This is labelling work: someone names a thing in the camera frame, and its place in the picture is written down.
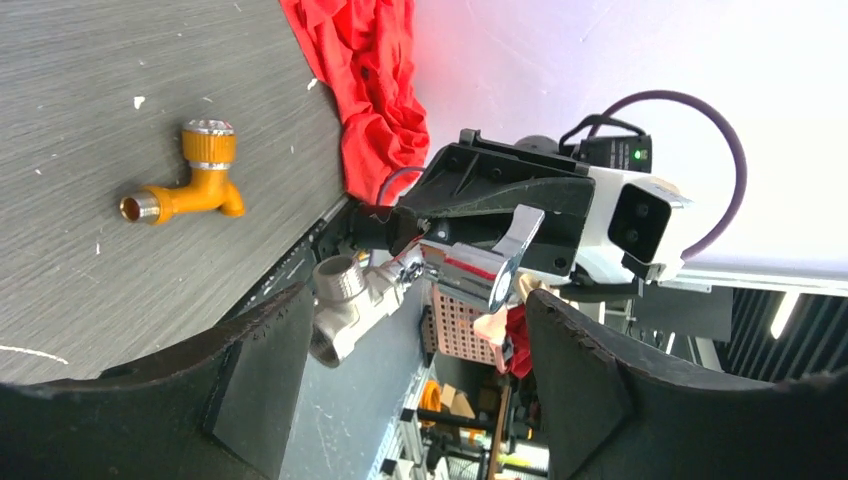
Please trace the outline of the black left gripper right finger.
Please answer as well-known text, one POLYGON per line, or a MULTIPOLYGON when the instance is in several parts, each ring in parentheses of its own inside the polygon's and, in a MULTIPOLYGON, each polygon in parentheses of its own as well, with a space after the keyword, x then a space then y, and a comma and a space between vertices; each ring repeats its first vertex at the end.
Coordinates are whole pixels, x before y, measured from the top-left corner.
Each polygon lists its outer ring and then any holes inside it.
POLYGON ((535 290, 526 304, 553 479, 843 479, 847 373, 710 370, 535 290))

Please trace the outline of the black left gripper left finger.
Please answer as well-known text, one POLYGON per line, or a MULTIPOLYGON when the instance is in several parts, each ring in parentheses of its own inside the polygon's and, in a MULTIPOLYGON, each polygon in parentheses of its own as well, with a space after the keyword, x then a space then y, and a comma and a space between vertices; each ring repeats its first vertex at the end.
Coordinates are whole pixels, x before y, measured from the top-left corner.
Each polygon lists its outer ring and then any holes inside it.
POLYGON ((275 479, 311 337, 311 289, 104 371, 1 387, 5 479, 275 479))

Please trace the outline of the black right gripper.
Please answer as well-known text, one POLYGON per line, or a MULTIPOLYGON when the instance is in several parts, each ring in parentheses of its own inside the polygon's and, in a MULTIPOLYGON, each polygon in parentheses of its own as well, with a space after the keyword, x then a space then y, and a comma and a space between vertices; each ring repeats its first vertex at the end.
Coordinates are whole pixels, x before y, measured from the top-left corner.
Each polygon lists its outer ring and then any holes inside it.
POLYGON ((522 268, 569 276, 589 216, 595 182, 588 166, 559 154, 547 139, 507 145, 464 129, 441 148, 395 204, 359 204, 348 220, 349 239, 365 250, 397 254, 414 238, 491 248, 519 205, 540 209, 544 220, 522 268))

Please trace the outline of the chrome metal faucet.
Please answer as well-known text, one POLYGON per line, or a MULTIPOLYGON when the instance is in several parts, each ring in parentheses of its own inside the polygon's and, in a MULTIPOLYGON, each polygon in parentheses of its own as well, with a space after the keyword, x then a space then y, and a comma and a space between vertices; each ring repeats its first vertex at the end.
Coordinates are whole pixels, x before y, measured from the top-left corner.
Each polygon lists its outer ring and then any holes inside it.
POLYGON ((328 368, 338 367, 369 330, 400 308, 419 279, 484 314, 497 312, 544 218, 544 211, 518 205, 505 235, 488 250, 414 239, 378 267, 364 269, 345 255, 319 262, 312 273, 316 306, 309 353, 328 368))

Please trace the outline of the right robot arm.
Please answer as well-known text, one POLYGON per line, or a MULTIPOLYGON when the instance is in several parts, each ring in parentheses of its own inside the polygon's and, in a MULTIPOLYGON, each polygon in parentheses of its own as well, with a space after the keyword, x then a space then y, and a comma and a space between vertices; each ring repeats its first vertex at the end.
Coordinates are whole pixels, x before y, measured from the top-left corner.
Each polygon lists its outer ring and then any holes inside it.
POLYGON ((396 205, 360 204, 349 221, 349 238, 360 249, 393 254, 417 237, 491 248, 524 204, 545 217, 522 268, 566 276, 588 236, 590 202, 601 192, 599 181, 589 177, 591 168, 647 173, 651 147, 647 135, 591 137, 575 145, 526 137, 507 145, 465 129, 459 141, 436 153, 396 205))

